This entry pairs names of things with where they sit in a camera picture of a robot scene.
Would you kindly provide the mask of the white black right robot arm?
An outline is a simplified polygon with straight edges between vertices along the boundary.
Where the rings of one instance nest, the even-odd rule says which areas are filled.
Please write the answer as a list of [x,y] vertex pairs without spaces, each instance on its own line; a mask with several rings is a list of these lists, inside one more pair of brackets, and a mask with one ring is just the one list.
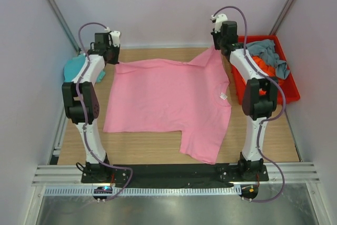
[[214,46],[237,69],[246,82],[242,110],[246,115],[246,137],[237,164],[222,167],[223,180],[255,181],[266,176],[262,147],[268,119],[277,107],[277,80],[255,63],[239,42],[237,23],[218,17],[212,31]]

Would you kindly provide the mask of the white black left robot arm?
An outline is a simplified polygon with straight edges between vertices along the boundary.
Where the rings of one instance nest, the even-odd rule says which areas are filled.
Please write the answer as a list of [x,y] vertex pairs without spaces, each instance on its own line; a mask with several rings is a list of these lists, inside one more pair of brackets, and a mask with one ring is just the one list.
[[77,75],[62,85],[65,115],[80,132],[86,152],[82,171],[83,183],[103,183],[112,176],[112,169],[98,132],[97,118],[100,105],[94,85],[107,64],[117,64],[120,53],[119,31],[95,33],[91,48],[84,55],[84,62]]

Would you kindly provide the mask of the pink t shirt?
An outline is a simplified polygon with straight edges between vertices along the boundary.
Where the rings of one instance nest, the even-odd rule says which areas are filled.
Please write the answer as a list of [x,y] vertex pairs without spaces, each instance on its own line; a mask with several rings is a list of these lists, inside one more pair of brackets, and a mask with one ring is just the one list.
[[181,153],[214,164],[231,116],[228,86],[222,58],[213,47],[189,62],[120,63],[115,67],[103,130],[179,131]]

